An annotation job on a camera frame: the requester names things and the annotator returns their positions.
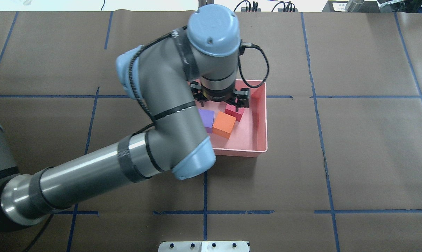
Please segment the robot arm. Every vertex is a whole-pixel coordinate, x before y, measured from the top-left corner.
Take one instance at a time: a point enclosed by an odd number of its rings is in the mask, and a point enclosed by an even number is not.
[[[155,128],[34,175],[19,175],[10,151],[0,149],[0,230],[35,225],[47,214],[164,171],[187,179],[209,169],[215,154],[187,81],[200,78],[205,99],[234,103],[240,43],[235,14],[205,5],[187,30],[119,56],[119,79],[132,99],[144,98]],[[0,145],[6,146],[1,129]]]

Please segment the pink plastic container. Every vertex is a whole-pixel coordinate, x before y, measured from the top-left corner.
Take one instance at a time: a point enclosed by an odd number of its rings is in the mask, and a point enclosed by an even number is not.
[[[261,81],[248,80],[251,85],[257,85]],[[242,80],[236,80],[236,88],[247,88]],[[266,85],[251,89],[250,108],[243,112],[242,119],[236,121],[229,139],[216,134],[208,134],[216,155],[220,156],[259,156],[267,151],[267,92]],[[225,102],[205,102],[201,107],[195,102],[197,108],[214,110],[225,113]]]

